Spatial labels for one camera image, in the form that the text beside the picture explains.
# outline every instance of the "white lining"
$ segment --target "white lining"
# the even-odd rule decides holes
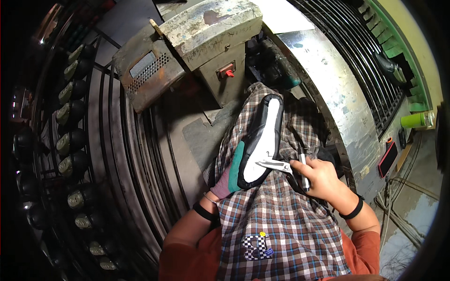
[[[256,162],[264,159],[272,159],[275,154],[275,122],[277,120],[280,102],[273,98],[269,101],[267,110],[267,120],[262,130],[261,138],[256,144],[255,150],[250,155],[244,168],[244,180],[251,183],[262,176],[266,171],[265,167],[261,167]]]

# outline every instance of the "red phone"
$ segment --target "red phone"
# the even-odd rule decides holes
[[[387,149],[380,163],[378,164],[378,171],[380,172],[380,176],[382,178],[386,177],[387,172],[394,164],[395,159],[397,158],[398,151],[395,142],[392,142],[391,146]]]

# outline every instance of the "person's right hand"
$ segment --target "person's right hand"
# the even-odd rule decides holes
[[[289,163],[295,170],[311,181],[311,188],[307,192],[310,196],[332,201],[343,188],[348,189],[338,179],[336,170],[331,162],[320,159],[311,160],[309,157],[306,157],[306,165],[297,160],[291,160]]]

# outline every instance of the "white paper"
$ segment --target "white paper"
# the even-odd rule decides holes
[[[262,12],[262,21],[274,34],[314,29],[314,25],[286,0],[250,0]]]

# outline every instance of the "green cup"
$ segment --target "green cup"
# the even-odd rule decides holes
[[[403,128],[418,128],[424,126],[433,126],[433,112],[421,112],[408,116],[403,116],[400,120]]]

